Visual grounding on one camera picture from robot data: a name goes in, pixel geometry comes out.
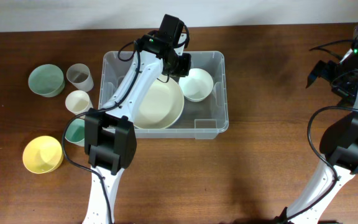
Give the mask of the white small bowl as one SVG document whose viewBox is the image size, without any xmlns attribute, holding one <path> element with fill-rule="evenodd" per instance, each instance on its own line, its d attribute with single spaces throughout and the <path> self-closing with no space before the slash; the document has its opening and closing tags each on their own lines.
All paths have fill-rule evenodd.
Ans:
<svg viewBox="0 0 358 224">
<path fill-rule="evenodd" d="M 187 77 L 182 77 L 178 82 L 186 99 L 199 102 L 206 99 L 213 90 L 212 76 L 203 69 L 192 68 Z"/>
</svg>

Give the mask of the cream bowl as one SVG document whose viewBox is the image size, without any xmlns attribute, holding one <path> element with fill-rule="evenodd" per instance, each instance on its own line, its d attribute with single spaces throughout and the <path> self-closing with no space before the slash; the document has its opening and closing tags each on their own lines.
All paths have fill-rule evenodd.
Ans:
<svg viewBox="0 0 358 224">
<path fill-rule="evenodd" d="M 184 109 L 184 95 L 178 83 L 161 75 L 151 85 L 139 112 L 136 114 L 134 125 L 138 129 L 165 129 L 173 125 L 181 116 Z"/>
</svg>

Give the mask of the green small bowl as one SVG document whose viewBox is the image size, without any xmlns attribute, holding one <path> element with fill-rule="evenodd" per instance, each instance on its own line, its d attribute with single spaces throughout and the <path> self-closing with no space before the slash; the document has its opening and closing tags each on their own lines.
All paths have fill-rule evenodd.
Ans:
<svg viewBox="0 0 358 224">
<path fill-rule="evenodd" d="M 40 96 L 46 98 L 57 96 L 65 87 L 63 72 L 56 65 L 41 65 L 30 73 L 28 86 L 32 92 Z"/>
</svg>

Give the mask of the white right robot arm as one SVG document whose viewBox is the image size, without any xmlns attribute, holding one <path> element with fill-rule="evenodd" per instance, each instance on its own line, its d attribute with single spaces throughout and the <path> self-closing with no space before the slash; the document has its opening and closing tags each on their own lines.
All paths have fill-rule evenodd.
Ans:
<svg viewBox="0 0 358 224">
<path fill-rule="evenodd" d="M 307 138 L 311 138 L 312 123 L 321 112 L 344 110 L 348 114 L 324 132 L 319 148 L 312 147 L 319 164 L 301 195 L 274 218 L 274 223 L 319 223 L 336 194 L 358 174 L 358 25 L 348 42 L 350 49 L 343 56 L 337 55 L 337 62 L 319 61 L 308 75 L 308 86 L 323 78 L 341 100 L 313 113 Z"/>
</svg>

